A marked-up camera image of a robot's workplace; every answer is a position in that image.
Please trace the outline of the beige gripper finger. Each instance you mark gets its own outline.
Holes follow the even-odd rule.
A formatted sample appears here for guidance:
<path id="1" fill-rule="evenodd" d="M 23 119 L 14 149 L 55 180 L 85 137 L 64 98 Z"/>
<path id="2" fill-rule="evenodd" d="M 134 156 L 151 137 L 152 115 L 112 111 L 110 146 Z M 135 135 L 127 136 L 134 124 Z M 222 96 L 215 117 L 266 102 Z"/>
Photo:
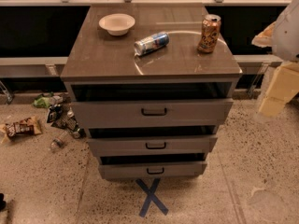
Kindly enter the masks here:
<path id="1" fill-rule="evenodd" d="M 258 112 L 277 116 L 299 92 L 299 62 L 283 62 L 275 71 Z"/>
<path id="2" fill-rule="evenodd" d="M 275 23 L 272 22 L 268 25 L 262 32 L 254 36 L 251 44 L 260 48 L 271 47 L 272 46 L 272 34 L 275 28 Z"/>

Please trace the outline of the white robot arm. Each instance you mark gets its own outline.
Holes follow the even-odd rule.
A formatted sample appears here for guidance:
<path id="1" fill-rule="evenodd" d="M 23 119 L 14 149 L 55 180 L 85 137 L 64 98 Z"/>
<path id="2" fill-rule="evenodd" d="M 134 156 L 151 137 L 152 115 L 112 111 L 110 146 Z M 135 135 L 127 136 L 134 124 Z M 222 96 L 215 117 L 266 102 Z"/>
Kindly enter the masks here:
<path id="1" fill-rule="evenodd" d="M 282 60 L 258 110 L 261 115 L 275 117 L 299 92 L 299 0 L 292 0 L 276 21 L 254 36 L 251 44 L 271 47 Z"/>

